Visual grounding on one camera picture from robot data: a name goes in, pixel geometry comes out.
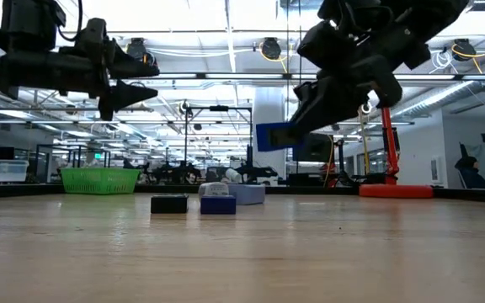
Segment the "pillar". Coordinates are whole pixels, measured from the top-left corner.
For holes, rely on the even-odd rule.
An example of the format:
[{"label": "pillar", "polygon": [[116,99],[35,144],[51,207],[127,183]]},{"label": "pillar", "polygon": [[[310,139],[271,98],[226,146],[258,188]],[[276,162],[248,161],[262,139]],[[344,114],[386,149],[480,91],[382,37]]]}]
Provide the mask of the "pillar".
[{"label": "pillar", "polygon": [[[253,133],[256,125],[263,123],[279,123],[285,121],[284,95],[282,88],[256,88],[253,100],[252,118]],[[257,136],[253,136],[253,165],[255,167],[272,167],[279,177],[285,179],[286,150],[259,152]]]}]

